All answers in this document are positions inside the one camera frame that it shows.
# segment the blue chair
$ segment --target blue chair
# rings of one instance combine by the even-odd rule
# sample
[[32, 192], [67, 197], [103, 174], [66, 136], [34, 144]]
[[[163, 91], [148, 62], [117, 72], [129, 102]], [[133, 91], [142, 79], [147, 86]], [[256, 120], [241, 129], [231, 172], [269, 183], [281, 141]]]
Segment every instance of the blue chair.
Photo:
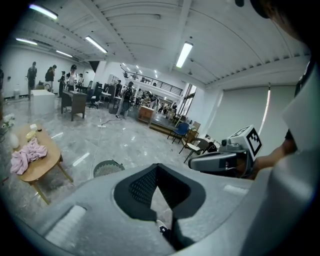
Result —
[[182, 123], [180, 123], [180, 124], [178, 125], [178, 129], [170, 131], [170, 134], [168, 135], [168, 138], [166, 138], [166, 139], [169, 139], [169, 136], [170, 136], [171, 133], [173, 132], [173, 141], [172, 141], [172, 143], [175, 142], [175, 139], [176, 139], [177, 135], [180, 135], [181, 138], [180, 138], [180, 140], [179, 140], [179, 142], [178, 142], [178, 144], [179, 144], [180, 141], [181, 141], [181, 139], [182, 139], [182, 137], [187, 134], [188, 129], [189, 129], [189, 124], [186, 123], [186, 122], [182, 122]]

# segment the wooden cabinet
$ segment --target wooden cabinet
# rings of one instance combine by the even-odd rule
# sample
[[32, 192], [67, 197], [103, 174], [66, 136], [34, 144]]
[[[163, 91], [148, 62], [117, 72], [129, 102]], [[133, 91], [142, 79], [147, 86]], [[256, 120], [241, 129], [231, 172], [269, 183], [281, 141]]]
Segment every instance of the wooden cabinet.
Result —
[[152, 115], [154, 111], [155, 110], [150, 107], [140, 106], [138, 120], [149, 124], [152, 119]]

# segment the railing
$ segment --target railing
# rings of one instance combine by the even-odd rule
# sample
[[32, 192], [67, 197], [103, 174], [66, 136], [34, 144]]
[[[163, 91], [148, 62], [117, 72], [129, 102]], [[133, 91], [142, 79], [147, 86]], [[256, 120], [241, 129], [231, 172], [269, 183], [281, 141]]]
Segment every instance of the railing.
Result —
[[137, 74], [137, 73], [133, 73], [133, 72], [127, 72], [123, 68], [122, 68], [122, 72], [123, 72], [123, 76], [125, 78], [131, 79], [131, 80], [136, 80], [136, 81], [139, 81], [142, 83], [146, 83], [148, 85], [166, 90], [168, 92], [171, 92], [171, 93], [179, 95], [179, 96], [182, 94], [182, 91], [183, 91], [182, 89], [175, 87], [171, 84], [168, 84], [166, 82], [162, 82], [162, 81], [159, 81], [157, 79], [154, 79], [154, 78], [151, 78], [151, 77], [148, 77], [145, 75], [141, 75], [141, 74]]

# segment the window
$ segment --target window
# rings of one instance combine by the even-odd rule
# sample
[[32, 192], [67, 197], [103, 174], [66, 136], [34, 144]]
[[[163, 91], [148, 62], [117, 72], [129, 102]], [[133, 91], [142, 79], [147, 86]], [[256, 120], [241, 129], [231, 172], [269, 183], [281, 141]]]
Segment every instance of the window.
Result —
[[183, 116], [187, 115], [189, 108], [191, 106], [191, 103], [192, 103], [194, 96], [196, 94], [196, 89], [197, 89], [196, 86], [194, 86], [192, 84], [189, 85], [188, 89], [186, 90], [187, 93], [185, 94], [183, 102], [181, 104], [181, 107], [178, 111], [179, 115], [183, 115]]

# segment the fluorescent light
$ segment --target fluorescent light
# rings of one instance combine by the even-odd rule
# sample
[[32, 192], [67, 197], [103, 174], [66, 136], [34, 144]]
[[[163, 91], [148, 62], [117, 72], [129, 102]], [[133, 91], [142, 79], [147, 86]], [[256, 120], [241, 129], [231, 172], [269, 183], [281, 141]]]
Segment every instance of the fluorescent light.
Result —
[[87, 36], [85, 39], [87, 39], [91, 44], [97, 47], [104, 54], [107, 53], [107, 51], [104, 48], [102, 48], [102, 46], [100, 46], [96, 41], [94, 41], [90, 36]]
[[15, 40], [20, 41], [20, 42], [24, 42], [24, 43], [28, 43], [28, 44], [32, 44], [32, 45], [35, 45], [35, 46], [38, 45], [36, 42], [32, 42], [32, 41], [29, 41], [29, 40], [26, 40], [26, 39], [22, 39], [22, 38], [16, 38]]
[[71, 55], [69, 55], [69, 54], [66, 54], [66, 53], [64, 53], [64, 52], [62, 52], [62, 51], [59, 51], [59, 50], [56, 50], [56, 52], [57, 53], [60, 53], [60, 54], [63, 54], [63, 55], [66, 55], [66, 56], [68, 56], [68, 57], [73, 57], [73, 56], [71, 56]]
[[267, 117], [267, 112], [268, 112], [268, 108], [269, 108], [269, 100], [270, 100], [270, 92], [271, 92], [271, 90], [269, 88], [268, 96], [266, 98], [266, 105], [265, 105], [264, 115], [263, 115], [263, 119], [262, 119], [262, 123], [261, 123], [260, 129], [259, 129], [258, 135], [260, 135], [260, 133], [262, 131], [262, 127], [264, 127], [265, 120], [266, 120], [266, 117]]
[[180, 54], [180, 57], [178, 59], [178, 62], [176, 63], [176, 66], [178, 68], [181, 68], [183, 66], [183, 64], [185, 63], [185, 60], [186, 58], [188, 57], [192, 47], [194, 45], [192, 43], [189, 43], [189, 42], [185, 42], [184, 43], [184, 46], [182, 48], [182, 51], [181, 51], [181, 54]]
[[52, 11], [46, 9], [46, 8], [40, 7], [40, 6], [38, 6], [38, 5], [30, 4], [30, 5], [29, 5], [29, 8], [30, 8], [30, 9], [33, 9], [33, 10], [35, 10], [35, 11], [37, 11], [37, 12], [40, 12], [40, 13], [42, 13], [42, 14], [44, 14], [44, 15], [47, 15], [47, 16], [49, 16], [50, 18], [52, 18], [52, 19], [54, 19], [54, 20], [56, 20], [56, 19], [58, 18], [58, 15], [55, 14], [54, 12], [52, 12]]

